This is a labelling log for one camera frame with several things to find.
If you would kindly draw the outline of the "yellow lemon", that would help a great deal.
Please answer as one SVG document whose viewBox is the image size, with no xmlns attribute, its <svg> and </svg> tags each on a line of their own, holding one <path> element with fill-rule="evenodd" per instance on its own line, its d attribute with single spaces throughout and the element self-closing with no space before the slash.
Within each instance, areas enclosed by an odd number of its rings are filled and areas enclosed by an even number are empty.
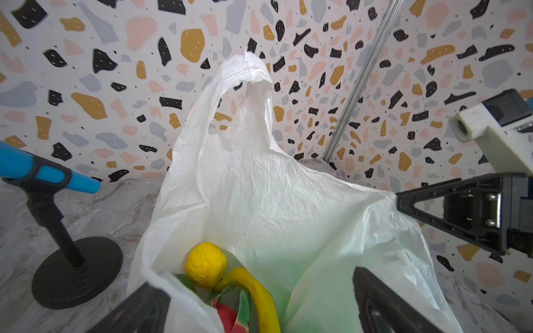
<svg viewBox="0 0 533 333">
<path fill-rule="evenodd" d="M 228 268 L 226 255 L 214 244 L 204 242 L 193 248 L 185 263 L 185 274 L 194 284 L 214 289 Z"/>
</svg>

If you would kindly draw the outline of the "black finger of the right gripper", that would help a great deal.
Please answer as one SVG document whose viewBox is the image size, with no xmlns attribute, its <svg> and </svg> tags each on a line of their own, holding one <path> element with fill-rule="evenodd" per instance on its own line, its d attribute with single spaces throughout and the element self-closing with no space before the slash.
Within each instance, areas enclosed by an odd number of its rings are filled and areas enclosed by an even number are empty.
<svg viewBox="0 0 533 333">
<path fill-rule="evenodd" d="M 529 253 L 529 176 L 491 173 L 397 194 L 397 210 L 486 251 Z"/>
</svg>

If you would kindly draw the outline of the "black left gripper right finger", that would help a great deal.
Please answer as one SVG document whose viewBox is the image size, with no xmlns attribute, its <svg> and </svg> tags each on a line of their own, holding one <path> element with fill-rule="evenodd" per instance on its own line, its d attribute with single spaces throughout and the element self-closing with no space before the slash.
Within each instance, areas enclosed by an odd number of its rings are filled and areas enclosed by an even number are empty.
<svg viewBox="0 0 533 333">
<path fill-rule="evenodd" d="M 363 332 L 441 331 L 370 270 L 357 266 L 353 286 Z"/>
</svg>

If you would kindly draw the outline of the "red dragon fruit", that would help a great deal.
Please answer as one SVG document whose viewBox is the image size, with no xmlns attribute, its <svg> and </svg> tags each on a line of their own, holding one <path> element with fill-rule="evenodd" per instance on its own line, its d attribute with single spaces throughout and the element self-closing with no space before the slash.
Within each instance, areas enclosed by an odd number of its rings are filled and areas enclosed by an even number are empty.
<svg viewBox="0 0 533 333">
<path fill-rule="evenodd" d="M 244 290 L 240 291 L 240 305 L 238 310 L 234 310 L 229 305 L 220 302 L 223 295 L 233 291 L 234 287 L 215 293 L 210 296 L 208 305 L 215 308 L 223 324 L 225 333 L 228 332 L 249 332 L 251 307 L 250 300 Z"/>
</svg>

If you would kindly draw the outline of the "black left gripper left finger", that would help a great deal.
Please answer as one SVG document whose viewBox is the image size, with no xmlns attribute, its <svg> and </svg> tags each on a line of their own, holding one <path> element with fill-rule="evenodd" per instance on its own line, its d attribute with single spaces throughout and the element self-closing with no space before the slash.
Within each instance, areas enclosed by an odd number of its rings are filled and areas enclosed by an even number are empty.
<svg viewBox="0 0 533 333">
<path fill-rule="evenodd" d="M 171 298 L 144 283 L 87 332 L 164 332 Z"/>
</svg>

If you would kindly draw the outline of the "white plastic bag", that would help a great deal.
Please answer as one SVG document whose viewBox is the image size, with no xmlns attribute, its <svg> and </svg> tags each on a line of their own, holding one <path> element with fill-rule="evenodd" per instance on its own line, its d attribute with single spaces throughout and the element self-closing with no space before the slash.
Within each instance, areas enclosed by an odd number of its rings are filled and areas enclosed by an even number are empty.
<svg viewBox="0 0 533 333">
<path fill-rule="evenodd" d="M 358 266 L 440 330 L 460 332 L 417 221 L 393 193 L 287 155 L 272 133 L 272 99 L 256 55 L 219 68 L 174 144 L 127 291 L 148 283 L 171 298 L 167 332 L 221 332 L 215 310 L 176 280 L 191 249 L 209 242 L 270 292 L 283 332 L 360 332 Z"/>
</svg>

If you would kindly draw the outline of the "yellow banana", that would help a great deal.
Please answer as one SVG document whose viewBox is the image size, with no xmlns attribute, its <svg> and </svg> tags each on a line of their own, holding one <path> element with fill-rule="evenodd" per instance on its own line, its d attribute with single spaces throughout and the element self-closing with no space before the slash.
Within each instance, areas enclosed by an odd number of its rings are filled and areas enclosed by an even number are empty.
<svg viewBox="0 0 533 333">
<path fill-rule="evenodd" d="M 245 268 L 233 269 L 215 286 L 215 291 L 220 292 L 228 286 L 241 287 L 251 294 L 257 312 L 259 332 L 281 332 L 271 294 Z"/>
</svg>

